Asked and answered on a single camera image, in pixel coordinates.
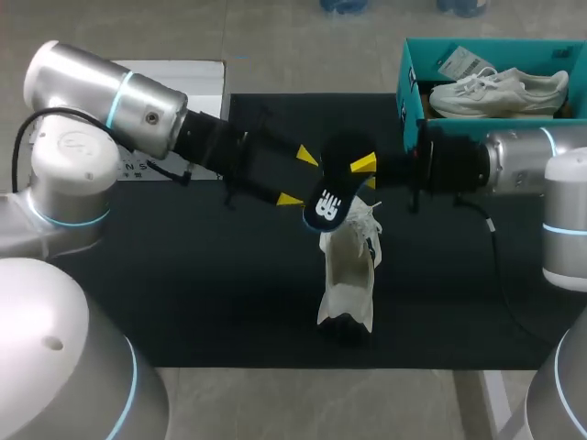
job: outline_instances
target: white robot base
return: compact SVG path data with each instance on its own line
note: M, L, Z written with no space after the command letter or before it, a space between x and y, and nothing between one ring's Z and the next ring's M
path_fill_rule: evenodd
M158 373L61 270L0 260L0 439L164 440Z

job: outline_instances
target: screw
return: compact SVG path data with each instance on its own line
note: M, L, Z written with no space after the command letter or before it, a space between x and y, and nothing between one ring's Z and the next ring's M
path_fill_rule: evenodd
M154 126L159 122L159 115L153 112L149 112L147 113L145 120L147 121L147 124L151 124L152 126Z

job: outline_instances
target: metal cylinder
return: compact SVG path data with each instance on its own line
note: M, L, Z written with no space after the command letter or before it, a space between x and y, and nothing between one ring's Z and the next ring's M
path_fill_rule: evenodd
M587 146L587 126L495 131L488 135L488 190L495 194L541 194L548 161Z
M587 438L587 311L532 380L526 422L533 440Z
M43 45L33 58L24 97L34 110L82 110L157 159L173 150L187 112L184 93L58 41Z
M67 274L0 260L0 439L164 440L159 375Z
M544 275L587 292L587 148L548 162L544 213Z
M118 148L100 128L61 115L43 119L32 153L34 209L58 226L88 226L110 210Z

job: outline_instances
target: shoelace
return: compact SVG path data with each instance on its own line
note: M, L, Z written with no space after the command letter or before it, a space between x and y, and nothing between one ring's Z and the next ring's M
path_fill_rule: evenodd
M491 72L491 75L484 75L485 72ZM469 75L462 80L457 81L457 85L462 85L463 88L457 93L457 96L463 96L476 91L480 86L486 88L488 85L491 87L497 87L497 82L490 80L489 78L497 75L497 70L493 67L484 67L479 73Z
M373 206L361 205L347 215L347 222L357 234L359 243L362 243L375 234L383 231L381 224L373 217L373 209L382 204L378 202ZM359 257L363 255L364 246L359 246Z

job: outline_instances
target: new balance logo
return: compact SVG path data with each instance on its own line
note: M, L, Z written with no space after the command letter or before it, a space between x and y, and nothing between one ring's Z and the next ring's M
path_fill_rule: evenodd
M322 191L322 197L316 204L316 214L319 217L324 217L328 222L334 220L337 216L338 207L340 206L341 200L332 195L327 190Z

